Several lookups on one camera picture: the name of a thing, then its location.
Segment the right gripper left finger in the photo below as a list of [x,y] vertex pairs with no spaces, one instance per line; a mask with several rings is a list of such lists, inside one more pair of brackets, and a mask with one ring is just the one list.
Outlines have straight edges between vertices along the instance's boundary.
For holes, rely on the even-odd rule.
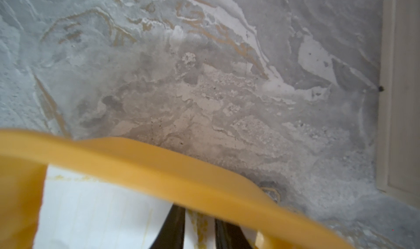
[[173,204],[150,249],[183,249],[186,209]]

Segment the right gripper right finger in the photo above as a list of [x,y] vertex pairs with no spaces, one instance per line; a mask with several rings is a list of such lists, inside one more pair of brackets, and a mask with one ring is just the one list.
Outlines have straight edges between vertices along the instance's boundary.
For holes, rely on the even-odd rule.
[[243,231],[237,225],[215,219],[216,249],[252,249]]

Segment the yellow plastic storage box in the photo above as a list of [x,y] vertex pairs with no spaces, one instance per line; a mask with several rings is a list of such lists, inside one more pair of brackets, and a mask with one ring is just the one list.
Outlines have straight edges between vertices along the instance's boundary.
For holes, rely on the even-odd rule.
[[348,249],[333,231],[278,206],[239,174],[125,138],[74,141],[1,130],[1,248],[34,249],[52,165],[237,225],[253,249]]

